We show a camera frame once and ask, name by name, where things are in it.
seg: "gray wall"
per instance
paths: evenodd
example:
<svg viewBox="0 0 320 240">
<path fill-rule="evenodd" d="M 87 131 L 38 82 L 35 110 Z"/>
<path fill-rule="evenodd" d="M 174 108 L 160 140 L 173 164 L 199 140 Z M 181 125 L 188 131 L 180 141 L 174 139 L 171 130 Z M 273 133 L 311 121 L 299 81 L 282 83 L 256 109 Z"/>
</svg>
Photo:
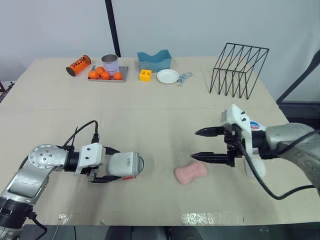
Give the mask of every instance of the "gray wall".
<svg viewBox="0 0 320 240">
<path fill-rule="evenodd" d="M 226 42 L 270 48 L 261 80 L 277 99 L 320 49 L 319 0 L 114 0 L 122 56 L 217 56 Z M 316 100 L 320 76 L 295 100 Z"/>
<path fill-rule="evenodd" d="M 114 53 L 103 0 L 3 0 L 0 30 L 0 81 L 17 80 L 35 58 Z"/>
</svg>

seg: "table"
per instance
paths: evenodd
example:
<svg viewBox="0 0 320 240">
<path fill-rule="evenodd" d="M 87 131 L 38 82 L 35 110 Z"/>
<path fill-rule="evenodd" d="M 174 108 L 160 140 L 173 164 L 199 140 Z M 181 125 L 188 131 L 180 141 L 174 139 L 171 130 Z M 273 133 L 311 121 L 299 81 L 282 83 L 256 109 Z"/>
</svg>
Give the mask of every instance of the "table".
<svg viewBox="0 0 320 240">
<path fill-rule="evenodd" d="M 35 205 L 41 223 L 176 226 L 195 213 L 205 217 L 204 225 L 320 221 L 315 189 L 274 200 L 246 176 L 241 159 L 235 168 L 206 164 L 208 175 L 187 185 L 175 179 L 174 169 L 190 164 L 192 153 L 226 152 L 223 136 L 208 138 L 194 132 L 219 126 L 221 113 L 231 104 L 265 126 L 287 123 L 260 80 L 246 100 L 208 93 L 207 74 L 216 57 L 173 58 L 172 69 L 193 73 L 182 86 L 160 84 L 155 74 L 151 82 L 140 82 L 138 60 L 131 57 L 119 59 L 120 66 L 129 67 L 126 83 L 89 82 L 89 68 L 77 77 L 66 72 L 75 59 L 36 59 L 0 104 L 0 126 L 7 126 L 0 137 L 0 189 L 33 147 L 61 145 L 76 126 L 93 119 L 99 122 L 101 144 L 139 152 L 145 168 L 137 179 L 107 184 L 88 183 L 84 175 L 53 172 Z M 101 61 L 94 58 L 92 64 Z M 92 133 L 93 128 L 88 128 L 76 137 L 76 150 L 90 143 Z M 310 184 L 289 161 L 272 159 L 265 165 L 264 180 L 278 195 Z"/>
</svg>

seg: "white dish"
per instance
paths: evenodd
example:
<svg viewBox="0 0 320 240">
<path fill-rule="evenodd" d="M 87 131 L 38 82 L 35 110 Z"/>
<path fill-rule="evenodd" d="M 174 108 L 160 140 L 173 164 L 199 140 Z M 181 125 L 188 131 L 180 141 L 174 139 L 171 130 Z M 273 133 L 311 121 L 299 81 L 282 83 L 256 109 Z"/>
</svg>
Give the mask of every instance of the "white dish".
<svg viewBox="0 0 320 240">
<path fill-rule="evenodd" d="M 172 69 L 163 69 L 156 74 L 156 78 L 163 84 L 174 84 L 179 79 L 179 73 Z"/>
</svg>

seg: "metal tray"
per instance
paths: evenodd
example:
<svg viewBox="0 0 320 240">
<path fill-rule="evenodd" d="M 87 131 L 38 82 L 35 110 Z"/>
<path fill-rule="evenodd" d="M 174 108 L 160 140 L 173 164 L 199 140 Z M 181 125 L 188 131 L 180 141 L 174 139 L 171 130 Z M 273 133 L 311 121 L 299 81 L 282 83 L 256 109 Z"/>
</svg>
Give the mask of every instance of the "metal tray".
<svg viewBox="0 0 320 240">
<path fill-rule="evenodd" d="M 119 66 L 119 72 L 122 73 L 122 80 L 114 80 L 113 77 L 111 77 L 110 80 L 104 80 L 104 79 L 91 79 L 88 77 L 88 80 L 91 82 L 102 82 L 102 83 L 124 83 L 127 80 L 129 68 L 127 66 Z"/>
</svg>

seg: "orange can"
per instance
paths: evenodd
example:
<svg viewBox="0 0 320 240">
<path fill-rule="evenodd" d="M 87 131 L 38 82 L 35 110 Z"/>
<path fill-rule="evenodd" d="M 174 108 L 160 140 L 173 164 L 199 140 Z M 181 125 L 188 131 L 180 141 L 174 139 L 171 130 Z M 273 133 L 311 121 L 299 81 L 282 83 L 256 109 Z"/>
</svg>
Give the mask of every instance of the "orange can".
<svg viewBox="0 0 320 240">
<path fill-rule="evenodd" d="M 83 69 L 91 64 L 90 57 L 83 55 L 77 61 L 72 63 L 70 66 L 67 66 L 66 71 L 73 77 L 80 73 Z"/>
</svg>

